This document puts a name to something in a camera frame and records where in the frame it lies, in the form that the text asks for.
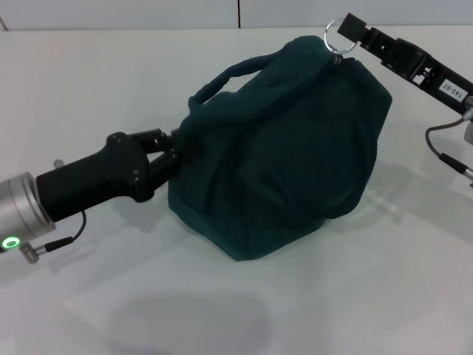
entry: white surface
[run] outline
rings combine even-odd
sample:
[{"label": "white surface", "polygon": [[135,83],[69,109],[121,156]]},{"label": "white surface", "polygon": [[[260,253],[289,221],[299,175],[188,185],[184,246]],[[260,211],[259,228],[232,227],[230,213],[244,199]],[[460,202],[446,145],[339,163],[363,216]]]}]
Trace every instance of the white surface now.
[{"label": "white surface", "polygon": [[[383,30],[473,78],[472,27]],[[169,131],[226,67],[311,33],[321,30],[1,34],[0,180],[82,158],[112,132]],[[473,190],[423,139],[458,116],[354,55],[394,103],[352,214],[236,263],[170,213],[165,188],[142,205],[109,201],[89,210],[74,245],[37,265],[1,256],[0,354],[471,354]],[[464,129],[433,140],[473,163]],[[79,224],[59,223],[42,242]]]},{"label": "white surface", "polygon": [[237,0],[0,0],[9,30],[237,28]]},{"label": "white surface", "polygon": [[468,0],[240,0],[242,27],[327,26],[348,12],[368,24],[473,24]]}]

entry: green led light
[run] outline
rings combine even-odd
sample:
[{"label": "green led light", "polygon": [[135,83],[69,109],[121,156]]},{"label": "green led light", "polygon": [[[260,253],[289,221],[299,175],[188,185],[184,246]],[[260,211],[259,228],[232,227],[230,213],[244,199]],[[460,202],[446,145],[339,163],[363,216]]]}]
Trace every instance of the green led light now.
[{"label": "green led light", "polygon": [[7,237],[1,242],[1,247],[3,249],[15,248],[20,243],[20,238],[18,237]]}]

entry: gray cable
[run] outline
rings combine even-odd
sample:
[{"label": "gray cable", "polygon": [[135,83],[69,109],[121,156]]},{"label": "gray cable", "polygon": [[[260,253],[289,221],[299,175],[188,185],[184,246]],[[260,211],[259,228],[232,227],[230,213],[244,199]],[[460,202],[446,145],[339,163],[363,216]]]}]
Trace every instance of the gray cable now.
[{"label": "gray cable", "polygon": [[438,157],[440,157],[440,153],[438,150],[436,150],[436,148],[434,148],[434,146],[432,145],[432,142],[430,141],[430,132],[432,131],[439,131],[441,129],[448,129],[448,128],[452,128],[452,127],[455,127],[455,126],[459,126],[461,125],[463,122],[465,122],[465,120],[463,120],[462,118],[458,121],[455,121],[451,124],[443,124],[441,126],[435,126],[435,127],[430,127],[428,130],[426,130],[426,141],[427,141],[427,145],[429,146],[430,150],[432,150],[434,152],[435,155],[437,155]]}]

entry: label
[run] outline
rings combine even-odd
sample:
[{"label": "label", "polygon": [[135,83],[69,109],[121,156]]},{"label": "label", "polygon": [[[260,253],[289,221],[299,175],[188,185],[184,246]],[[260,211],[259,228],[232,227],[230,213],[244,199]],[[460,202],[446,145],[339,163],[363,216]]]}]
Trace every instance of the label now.
[{"label": "label", "polygon": [[440,91],[452,96],[455,100],[461,102],[468,95],[467,91],[463,90],[458,85],[453,84],[450,80],[446,80],[439,87]]}]

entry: black bracket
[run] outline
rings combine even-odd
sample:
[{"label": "black bracket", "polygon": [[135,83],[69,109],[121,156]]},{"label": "black bracket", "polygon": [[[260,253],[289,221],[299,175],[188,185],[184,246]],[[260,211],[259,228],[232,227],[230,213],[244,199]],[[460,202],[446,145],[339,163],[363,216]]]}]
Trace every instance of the black bracket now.
[{"label": "black bracket", "polygon": [[381,64],[463,115],[469,107],[466,99],[473,95],[473,83],[458,75],[425,50],[403,39],[393,39],[351,13],[338,33],[381,59]]}]

